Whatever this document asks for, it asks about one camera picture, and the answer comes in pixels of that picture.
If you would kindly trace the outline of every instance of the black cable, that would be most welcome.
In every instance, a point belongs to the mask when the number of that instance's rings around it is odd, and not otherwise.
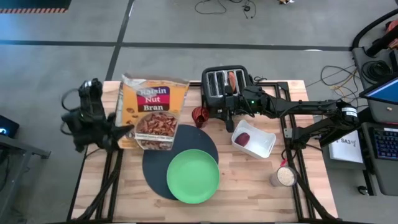
[[[250,109],[250,113],[248,113],[245,110],[243,110],[243,111],[245,111],[250,117],[254,118],[254,113],[253,113],[253,110],[250,107],[250,104],[249,104],[248,100],[243,96],[243,94],[240,94],[240,95],[244,99],[244,102],[246,103],[246,106]]]
[[[0,192],[2,192],[2,190],[6,186],[9,173],[10,173],[10,156],[7,156],[6,175],[4,175],[4,179],[3,179],[2,185],[0,187]]]
[[[220,6],[221,7],[223,7],[224,8],[224,11],[223,12],[200,12],[200,11],[198,11],[198,9],[197,9],[197,7],[198,7],[198,5],[200,4],[200,3],[205,3],[205,2],[208,2],[208,1],[211,1],[211,0],[203,0],[203,1],[200,1],[200,2],[198,2],[196,5],[195,5],[195,11],[197,12],[197,13],[199,13],[199,14],[202,14],[202,15],[221,15],[221,14],[224,14],[224,13],[226,13],[226,8],[225,8],[225,6],[220,2],[220,0],[217,0],[218,1],[218,4],[220,4]]]
[[[348,75],[344,80],[342,80],[342,81],[339,81],[339,82],[336,82],[336,83],[326,83],[326,82],[324,81],[325,78],[322,77],[323,71],[325,71],[326,68],[338,68],[338,69],[341,70],[341,72],[346,72],[346,73],[348,73],[349,75]],[[320,74],[321,79],[320,79],[320,80],[323,82],[323,84],[325,84],[325,85],[327,85],[327,86],[334,86],[334,85],[337,85],[337,84],[342,83],[342,82],[344,82],[344,81],[347,81],[347,79],[349,79],[350,75],[352,75],[352,73],[349,72],[349,71],[347,71],[347,69],[345,69],[345,68],[341,68],[341,67],[339,67],[339,66],[334,66],[334,65],[326,65],[326,66],[324,66],[324,67],[322,68],[322,70],[321,70],[321,74]]]
[[[253,19],[256,16],[256,14],[257,14],[257,6],[256,6],[256,3],[254,3],[253,1],[247,0],[245,5],[242,6],[243,7],[243,14],[244,14],[244,16],[246,16],[247,19],[249,19],[248,15],[246,14],[246,12],[249,12],[251,10],[250,3],[254,5],[254,15],[251,17],[251,19]]]
[[[385,61],[370,61],[363,64],[362,75],[369,83],[373,85],[387,75],[392,75],[392,69]]]
[[[280,156],[282,156],[282,159],[285,160],[286,158],[284,157],[284,152],[286,152],[286,149],[284,149],[282,151],[282,153],[280,154]],[[297,150],[294,151],[294,155],[292,157],[292,159],[294,159],[297,156]]]
[[[355,93],[357,92],[357,91],[354,92],[354,91],[350,90],[349,88],[347,88],[347,87],[345,87],[345,86],[341,86],[340,88],[344,88],[345,90],[348,90],[348,91],[351,92],[351,94],[349,94],[349,95],[347,95],[347,96],[350,96],[350,95],[354,95],[354,96],[355,96]],[[341,96],[341,98],[340,98],[339,100],[341,100],[341,99],[343,99],[343,98],[347,98],[347,96]],[[349,98],[349,99],[351,99],[351,101],[350,101],[350,102],[347,102],[347,103],[352,103],[354,100],[356,100],[356,106],[358,106],[358,105],[359,105],[358,98],[359,98],[359,97]]]
[[[67,108],[64,104],[65,99],[68,97],[69,94],[73,93],[74,91],[78,91],[78,89],[74,88],[71,90],[68,90],[66,93],[64,93],[61,97],[61,106],[63,109],[67,110],[67,111],[71,111],[71,109]]]
[[[254,77],[253,80],[256,81],[254,85],[258,85],[261,81],[268,80],[268,79],[264,78],[264,77],[257,76],[257,77]]]
[[[60,127],[60,131],[62,134],[66,134],[66,135],[72,135],[72,133],[68,133],[66,131],[63,130],[63,127],[65,126],[65,122],[62,122],[61,127]]]
[[[348,66],[348,67],[346,67],[346,68],[344,68],[344,69],[346,70],[346,69],[348,69],[348,68],[351,68],[352,66],[355,66],[355,64],[354,64],[354,65],[350,65],[350,66]],[[338,71],[338,72],[335,72],[335,73],[333,73],[333,74],[331,74],[331,75],[328,75],[327,77],[324,77],[323,79],[332,77],[333,75],[337,75],[337,74],[339,74],[340,72],[342,72],[342,70],[340,70],[340,71]],[[311,84],[309,84],[309,85],[306,85],[305,87],[312,86],[312,85],[314,85],[314,84],[316,84],[316,83],[318,83],[318,82],[320,82],[320,81],[322,81],[322,79],[319,79],[319,80],[316,81],[316,82],[313,82],[313,83],[311,83]]]
[[[310,146],[310,147],[312,147],[314,149],[318,149],[319,151],[323,152],[323,150],[321,148],[319,148],[319,147],[316,147],[316,146],[313,146],[313,145],[310,145],[310,144],[305,144],[305,145],[306,146]]]
[[[85,159],[87,159],[87,157],[89,157],[90,155],[94,154],[95,152],[97,152],[97,151],[99,151],[99,150],[100,150],[100,148],[97,148],[97,149],[95,149],[94,151],[92,151],[91,153],[87,154],[87,155],[85,156]]]

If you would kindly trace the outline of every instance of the white dish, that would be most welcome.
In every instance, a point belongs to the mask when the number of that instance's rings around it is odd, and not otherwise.
[[[244,147],[235,143],[235,139],[242,133],[248,133],[250,136],[249,142]],[[235,128],[231,140],[232,145],[240,151],[257,159],[264,159],[269,157],[276,141],[276,135],[261,131],[248,124],[247,121],[241,120]]]

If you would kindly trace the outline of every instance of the wooden tabletop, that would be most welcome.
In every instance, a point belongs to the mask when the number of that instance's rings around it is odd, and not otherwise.
[[[292,101],[307,101],[304,82],[301,80],[282,81],[289,83]],[[105,82],[103,104],[107,113],[115,111],[120,82]],[[272,87],[263,88],[275,95]],[[194,126],[192,110],[200,106],[200,91],[192,87],[180,117],[180,124]],[[240,116],[249,124],[277,136],[276,143],[267,159],[255,159],[231,145],[231,135],[225,130],[224,122],[210,119],[202,129],[215,142],[219,155],[221,172],[220,186],[208,201],[189,205],[169,200],[153,192],[142,172],[143,151],[125,150],[118,196],[114,211],[114,222],[292,222],[297,221],[291,187],[273,187],[269,176],[280,167],[280,156],[284,139],[279,119],[266,116]],[[306,127],[313,123],[312,116],[295,116],[297,126]],[[317,141],[309,144],[319,147]],[[88,152],[95,150],[90,146]],[[330,189],[322,153],[311,147],[303,150],[310,188],[320,203],[337,217],[335,203]],[[105,151],[98,151],[86,159],[81,175],[72,218],[81,215],[98,193],[105,163]],[[305,197],[300,189],[304,216],[308,217]],[[104,213],[108,211],[105,202]]]

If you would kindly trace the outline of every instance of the gray floor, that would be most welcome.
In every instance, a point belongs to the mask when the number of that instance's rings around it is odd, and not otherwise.
[[[67,46],[68,42],[116,42],[128,1],[73,0],[66,14],[0,14],[0,42],[46,40],[64,45],[0,45],[0,114],[21,124],[21,141],[52,151],[49,160],[32,161],[18,193],[14,207],[28,223],[66,219],[83,158],[74,150],[72,140],[58,130],[64,112],[60,96],[83,80],[104,80],[114,53],[114,47]],[[125,71],[198,80],[206,67],[241,64],[253,75],[305,80],[309,85],[319,80],[325,65],[352,65],[351,54],[295,50],[296,46],[350,46],[364,26],[396,7],[391,0],[297,0],[288,6],[271,0],[254,1],[257,15],[247,20],[240,5],[225,0],[221,2],[228,11],[222,16],[197,14],[193,7],[198,0],[135,0],[123,41],[286,45],[290,50],[121,47],[110,80],[119,80]],[[214,2],[201,9],[215,9]],[[382,32],[382,26],[375,28],[361,45]],[[335,72],[328,69],[324,75]],[[344,77],[341,72],[326,81],[333,83]],[[355,90],[352,81],[347,87]],[[339,98],[321,82],[310,85],[307,91],[310,100]],[[69,105],[78,103],[74,97]],[[361,171],[331,167],[328,175],[340,218],[396,222],[398,198],[379,191],[376,197],[357,193],[355,187],[364,182]]]

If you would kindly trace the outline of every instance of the small jar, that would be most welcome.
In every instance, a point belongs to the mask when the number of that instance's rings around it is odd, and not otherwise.
[[[269,181],[274,187],[291,187],[296,184],[297,175],[289,166],[283,166],[269,177]]]

